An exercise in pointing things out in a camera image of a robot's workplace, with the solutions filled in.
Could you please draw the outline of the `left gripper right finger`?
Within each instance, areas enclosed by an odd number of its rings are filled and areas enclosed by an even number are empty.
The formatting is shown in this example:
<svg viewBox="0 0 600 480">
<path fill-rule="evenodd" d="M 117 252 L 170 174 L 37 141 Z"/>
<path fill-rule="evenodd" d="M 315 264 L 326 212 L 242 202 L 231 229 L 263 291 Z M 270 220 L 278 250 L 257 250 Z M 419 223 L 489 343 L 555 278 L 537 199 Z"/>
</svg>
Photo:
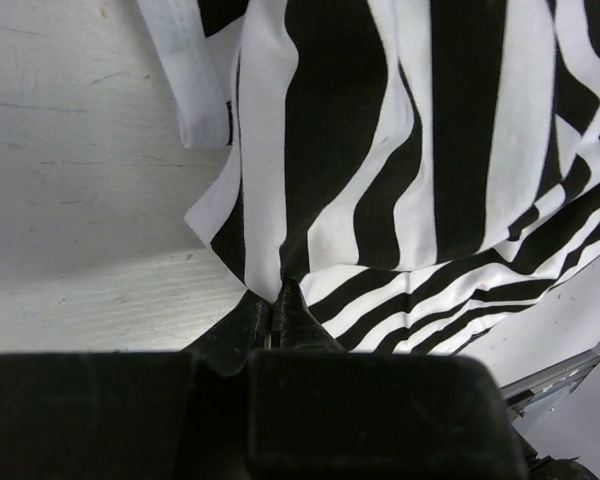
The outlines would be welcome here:
<svg viewBox="0 0 600 480">
<path fill-rule="evenodd" d="M 299 283 L 293 279 L 283 281 L 274 303 L 272 348 L 301 352 L 345 352 L 311 314 Z"/>
</svg>

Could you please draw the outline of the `black white striped tank top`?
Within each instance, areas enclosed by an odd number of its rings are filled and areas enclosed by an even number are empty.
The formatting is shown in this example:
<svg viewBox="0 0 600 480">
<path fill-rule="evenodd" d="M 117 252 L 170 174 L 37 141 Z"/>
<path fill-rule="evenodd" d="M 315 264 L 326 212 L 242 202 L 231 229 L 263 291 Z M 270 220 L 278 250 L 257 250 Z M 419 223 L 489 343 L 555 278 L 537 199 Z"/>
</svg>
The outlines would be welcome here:
<svg viewBox="0 0 600 480">
<path fill-rule="evenodd" d="M 600 1 L 143 1 L 185 220 L 346 350 L 456 353 L 600 255 Z"/>
</svg>

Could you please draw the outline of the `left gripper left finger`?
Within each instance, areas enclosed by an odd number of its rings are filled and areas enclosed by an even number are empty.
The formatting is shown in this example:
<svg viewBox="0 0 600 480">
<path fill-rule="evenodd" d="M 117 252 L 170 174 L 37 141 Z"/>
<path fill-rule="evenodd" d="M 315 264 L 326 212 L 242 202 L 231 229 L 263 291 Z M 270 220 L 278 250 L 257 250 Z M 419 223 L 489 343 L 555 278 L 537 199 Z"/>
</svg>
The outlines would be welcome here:
<svg viewBox="0 0 600 480">
<path fill-rule="evenodd" d="M 254 350 L 265 348 L 271 322 L 271 305 L 247 291 L 231 311 L 184 351 L 219 376 L 235 376 Z"/>
</svg>

